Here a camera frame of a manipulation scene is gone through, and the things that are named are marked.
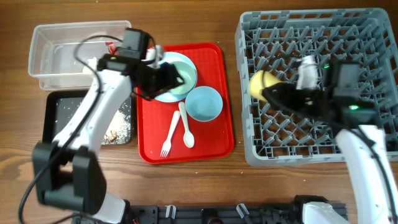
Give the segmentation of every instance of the dish rack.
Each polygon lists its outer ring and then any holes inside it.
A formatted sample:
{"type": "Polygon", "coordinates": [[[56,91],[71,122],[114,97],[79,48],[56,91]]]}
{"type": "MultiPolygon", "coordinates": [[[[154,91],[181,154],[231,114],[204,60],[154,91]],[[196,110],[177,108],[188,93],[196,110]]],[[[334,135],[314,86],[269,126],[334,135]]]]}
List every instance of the dish rack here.
{"type": "MultiPolygon", "coordinates": [[[[325,9],[245,12],[235,33],[236,61],[242,88],[242,122],[246,161],[252,166],[290,166],[341,162],[331,129],[312,119],[273,110],[252,98],[249,81],[280,55],[314,55],[318,86],[328,60],[361,64],[361,99],[381,112],[387,155],[398,161],[398,53],[387,12],[383,9],[325,9]]],[[[271,73],[295,83],[293,60],[278,59],[271,73]]]]}

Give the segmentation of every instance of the white fork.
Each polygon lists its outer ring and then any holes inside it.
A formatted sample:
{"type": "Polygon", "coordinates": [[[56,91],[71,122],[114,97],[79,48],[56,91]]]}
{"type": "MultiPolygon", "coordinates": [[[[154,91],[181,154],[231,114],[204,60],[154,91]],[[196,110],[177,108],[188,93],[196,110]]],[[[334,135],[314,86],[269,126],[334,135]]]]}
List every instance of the white fork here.
{"type": "Polygon", "coordinates": [[[167,135],[167,139],[163,143],[162,151],[160,152],[160,156],[161,157],[167,157],[167,155],[170,152],[170,149],[172,148],[172,136],[173,136],[175,127],[177,127],[177,124],[178,124],[179,120],[180,120],[180,112],[179,111],[174,111],[173,118],[172,118],[172,123],[170,125],[169,134],[167,135]]]}

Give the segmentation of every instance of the gray dish rack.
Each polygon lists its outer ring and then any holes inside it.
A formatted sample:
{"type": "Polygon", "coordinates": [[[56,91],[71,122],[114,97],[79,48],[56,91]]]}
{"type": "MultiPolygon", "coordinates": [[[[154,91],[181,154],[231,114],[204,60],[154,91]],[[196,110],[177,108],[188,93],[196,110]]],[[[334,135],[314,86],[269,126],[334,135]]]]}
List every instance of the gray dish rack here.
{"type": "MultiPolygon", "coordinates": [[[[398,161],[398,53],[383,9],[325,9],[245,12],[235,33],[242,88],[246,161],[252,166],[289,166],[341,162],[331,129],[319,121],[275,111],[248,93],[250,78],[275,56],[314,55],[323,88],[322,68],[329,59],[359,61],[361,99],[373,102],[386,130],[387,154],[398,161]]],[[[270,70],[296,82],[293,60],[278,59],[270,70]]]]}

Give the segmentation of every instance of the blue bowl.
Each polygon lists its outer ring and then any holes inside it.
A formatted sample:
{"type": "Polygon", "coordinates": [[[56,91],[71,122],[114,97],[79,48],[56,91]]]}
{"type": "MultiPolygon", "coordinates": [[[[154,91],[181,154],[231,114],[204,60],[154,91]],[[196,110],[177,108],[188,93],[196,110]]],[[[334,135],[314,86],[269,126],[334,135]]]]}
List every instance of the blue bowl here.
{"type": "Polygon", "coordinates": [[[199,86],[189,92],[185,99],[185,107],[193,119],[207,122],[220,115],[223,110],[223,99],[212,87],[199,86]]]}

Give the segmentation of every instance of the wood grain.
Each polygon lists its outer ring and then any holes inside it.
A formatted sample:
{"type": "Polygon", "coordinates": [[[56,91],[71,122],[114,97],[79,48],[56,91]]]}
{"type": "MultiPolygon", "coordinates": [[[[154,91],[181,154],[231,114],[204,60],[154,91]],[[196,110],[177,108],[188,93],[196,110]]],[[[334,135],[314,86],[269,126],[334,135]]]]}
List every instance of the wood grain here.
{"type": "MultiPolygon", "coordinates": [[[[162,45],[214,42],[226,64],[236,147],[224,159],[151,166],[139,157],[137,139],[104,147],[99,156],[110,192],[134,205],[235,205],[289,202],[298,194],[322,195],[347,204],[357,222],[353,190],[344,163],[297,167],[250,167],[244,159],[241,85],[236,69],[234,32],[245,11],[382,7],[395,34],[396,1],[124,1],[97,3],[0,0],[0,223],[17,223],[17,207],[33,178],[30,155],[41,139],[48,92],[27,73],[30,41],[39,24],[129,20],[162,45]]],[[[393,163],[395,177],[398,164],[393,163]]],[[[68,212],[37,207],[28,199],[29,223],[48,223],[68,212]]]]}

